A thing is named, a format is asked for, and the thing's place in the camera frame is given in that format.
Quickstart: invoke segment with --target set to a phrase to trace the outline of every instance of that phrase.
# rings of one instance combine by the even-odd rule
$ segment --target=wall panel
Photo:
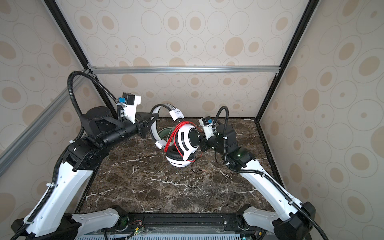
[[[122,97],[123,92],[142,96],[138,111],[149,112],[154,105],[167,102],[188,117],[215,116],[223,105],[230,109],[230,117],[254,117],[274,76],[274,73],[99,74],[115,97]]]
[[[89,81],[85,81],[75,95],[83,113],[95,106],[104,106]],[[68,101],[0,177],[1,240],[11,238],[12,222],[29,214],[43,196],[58,157],[79,130],[80,120]],[[81,192],[71,202],[68,212],[74,212],[80,197]]]
[[[0,154],[66,87],[77,58],[40,1],[0,5]]]
[[[330,239],[384,233],[383,24],[383,1],[322,1],[260,121],[286,188]]]
[[[61,0],[93,66],[279,65],[306,0]]]

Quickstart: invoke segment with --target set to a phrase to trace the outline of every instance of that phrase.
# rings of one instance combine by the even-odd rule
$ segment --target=black ear cushion
[[[167,152],[166,152],[166,155],[167,157],[173,159],[173,160],[177,160],[177,161],[183,161],[183,157],[180,155],[180,153],[177,151],[176,149],[176,146],[175,145],[172,145],[168,148]],[[189,155],[189,158],[188,160],[192,160],[193,159],[193,154]]]

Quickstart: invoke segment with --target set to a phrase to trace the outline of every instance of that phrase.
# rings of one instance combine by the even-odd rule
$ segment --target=white headphone ear cup
[[[166,156],[166,159],[168,160],[168,162],[169,162],[172,166],[175,166],[175,167],[186,167],[186,166],[188,166],[189,164],[192,163],[192,162],[190,162],[190,161],[177,161],[177,160],[171,159],[171,158],[168,157],[168,156]]]

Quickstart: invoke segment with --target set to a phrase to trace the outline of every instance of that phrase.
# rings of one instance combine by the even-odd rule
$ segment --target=ventilation grille
[[[126,237],[126,235],[108,235],[109,240]],[[102,234],[83,235],[76,240],[104,240]],[[217,233],[217,234],[148,234],[138,235],[129,238],[129,240],[240,240],[237,233]]]

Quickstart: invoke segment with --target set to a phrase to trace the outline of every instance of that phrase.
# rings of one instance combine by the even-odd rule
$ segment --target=dark brown marble surface
[[[198,123],[198,119],[189,119]],[[230,119],[239,145],[251,151],[272,175],[253,119]],[[171,119],[158,120],[158,129],[174,126]],[[221,155],[217,155],[221,164]],[[208,150],[192,172],[172,166],[150,134],[121,143],[104,159],[81,211],[94,212],[120,205],[127,212],[235,212],[244,204],[272,211],[250,182],[215,162]]]

